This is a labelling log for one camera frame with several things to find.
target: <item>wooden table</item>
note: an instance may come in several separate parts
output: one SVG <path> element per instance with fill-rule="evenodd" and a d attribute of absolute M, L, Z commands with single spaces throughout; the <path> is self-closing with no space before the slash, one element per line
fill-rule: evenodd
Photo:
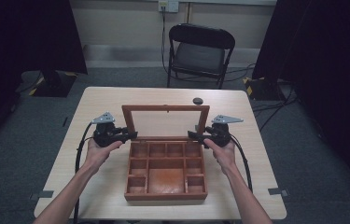
<path fill-rule="evenodd" d="M 230 124 L 230 132 L 240 141 L 250 167 L 253 190 L 271 219 L 287 215 L 281 195 L 270 195 L 268 189 L 277 188 L 270 161 L 259 134 L 248 98 L 243 91 L 184 90 L 150 88 L 89 87 L 79 102 L 66 137 L 52 167 L 44 190 L 54 190 L 52 198 L 41 198 L 35 216 L 55 198 L 74 175 L 77 147 L 92 119 L 109 111 L 116 119 L 116 127 L 125 127 L 122 105 L 193 105 L 200 97 L 210 105 L 206 125 L 219 114 L 242 118 Z M 92 125 L 87 136 L 91 136 Z M 122 220 L 231 220 L 240 219 L 229 181 L 221 173 L 211 149 L 203 151 L 208 196 L 204 201 L 127 202 L 124 198 L 130 141 L 110 154 L 87 185 L 80 197 L 79 217 Z M 83 148 L 81 164 L 85 160 L 87 144 Z M 239 151 L 237 165 L 246 179 L 245 167 Z"/>

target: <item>wooden box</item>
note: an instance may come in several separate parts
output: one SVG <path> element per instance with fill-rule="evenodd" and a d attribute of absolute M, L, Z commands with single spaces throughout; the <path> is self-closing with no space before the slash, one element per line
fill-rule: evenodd
<path fill-rule="evenodd" d="M 205 199 L 203 147 L 187 131 L 203 133 L 209 106 L 123 105 L 122 111 L 129 132 L 139 132 L 131 142 L 125 199 Z"/>

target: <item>hand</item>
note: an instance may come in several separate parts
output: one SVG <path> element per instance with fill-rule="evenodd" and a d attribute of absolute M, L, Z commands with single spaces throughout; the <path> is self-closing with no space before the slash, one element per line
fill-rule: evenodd
<path fill-rule="evenodd" d="M 219 147 L 212 140 L 206 138 L 204 143 L 212 148 L 213 156 L 216 158 L 218 164 L 221 166 L 221 171 L 224 175 L 231 167 L 236 167 L 235 163 L 235 144 L 230 141 L 226 146 Z"/>
<path fill-rule="evenodd" d="M 112 143 L 108 147 L 99 147 L 99 145 L 91 138 L 88 141 L 88 152 L 87 158 L 85 159 L 84 165 L 89 165 L 92 168 L 92 173 L 96 174 L 101 165 L 107 160 L 110 152 L 119 148 L 122 145 L 121 141 Z"/>

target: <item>chair seat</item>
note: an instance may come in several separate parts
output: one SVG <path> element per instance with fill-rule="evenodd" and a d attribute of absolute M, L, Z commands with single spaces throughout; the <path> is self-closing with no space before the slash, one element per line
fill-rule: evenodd
<path fill-rule="evenodd" d="M 180 43 L 174 57 L 173 68 L 220 75 L 224 56 L 224 49 Z"/>

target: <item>wooden lid frame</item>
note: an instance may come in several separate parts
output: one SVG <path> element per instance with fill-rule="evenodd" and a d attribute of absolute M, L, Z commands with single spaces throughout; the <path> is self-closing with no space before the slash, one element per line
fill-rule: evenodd
<path fill-rule="evenodd" d="M 124 114 L 126 126 L 130 133 L 136 132 L 133 122 L 133 111 L 201 111 L 201 115 L 198 122 L 197 133 L 204 133 L 207 116 L 209 114 L 209 105 L 123 105 L 122 112 Z M 138 140 L 176 140 L 176 141 L 188 141 L 190 140 L 185 133 L 184 136 L 138 136 Z"/>

